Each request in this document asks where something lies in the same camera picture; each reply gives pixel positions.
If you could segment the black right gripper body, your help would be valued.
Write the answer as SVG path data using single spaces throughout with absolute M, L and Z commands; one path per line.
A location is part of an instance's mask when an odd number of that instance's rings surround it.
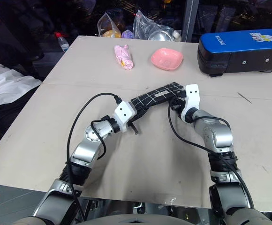
M 185 104 L 186 102 L 184 99 L 174 97 L 170 100 L 170 109 L 177 113 L 181 113 L 185 108 Z

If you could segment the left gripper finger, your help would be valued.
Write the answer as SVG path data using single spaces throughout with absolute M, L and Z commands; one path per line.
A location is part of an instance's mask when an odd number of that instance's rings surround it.
M 141 106 L 139 108 L 136 109 L 137 113 L 139 115 L 139 118 L 143 117 L 144 114 L 148 111 L 150 107 L 149 106 Z

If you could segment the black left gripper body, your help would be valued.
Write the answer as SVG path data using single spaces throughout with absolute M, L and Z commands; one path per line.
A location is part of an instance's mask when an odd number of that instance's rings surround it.
M 131 118 L 131 119 L 128 121 L 128 125 L 131 126 L 132 123 L 133 123 L 134 121 L 138 120 L 138 119 L 139 119 L 139 115 L 136 114 L 133 118 Z

